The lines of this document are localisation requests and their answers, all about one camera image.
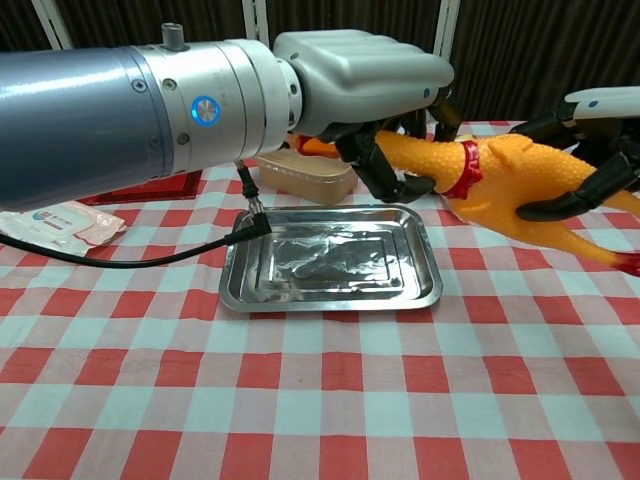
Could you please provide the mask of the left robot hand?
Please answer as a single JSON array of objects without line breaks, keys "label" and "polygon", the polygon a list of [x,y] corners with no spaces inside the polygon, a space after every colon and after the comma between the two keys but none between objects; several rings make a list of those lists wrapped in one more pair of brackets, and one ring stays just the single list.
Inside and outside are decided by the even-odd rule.
[{"label": "left robot hand", "polygon": [[434,190],[429,177],[399,178],[376,136],[403,127],[423,138],[432,117],[436,140],[455,138],[461,114],[452,93],[454,69],[446,59],[353,29],[284,32],[273,52],[300,85],[301,114],[290,133],[335,145],[382,202],[410,203]]}]

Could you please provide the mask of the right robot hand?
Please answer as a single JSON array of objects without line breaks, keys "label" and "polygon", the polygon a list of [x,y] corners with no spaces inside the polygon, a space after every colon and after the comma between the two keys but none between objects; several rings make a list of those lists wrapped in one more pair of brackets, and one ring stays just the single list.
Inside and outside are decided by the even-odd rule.
[{"label": "right robot hand", "polygon": [[595,171],[550,200],[517,209],[534,222],[565,220],[604,204],[614,195],[639,190],[639,88],[597,87],[569,93],[556,109],[511,129],[536,143],[571,148]]}]

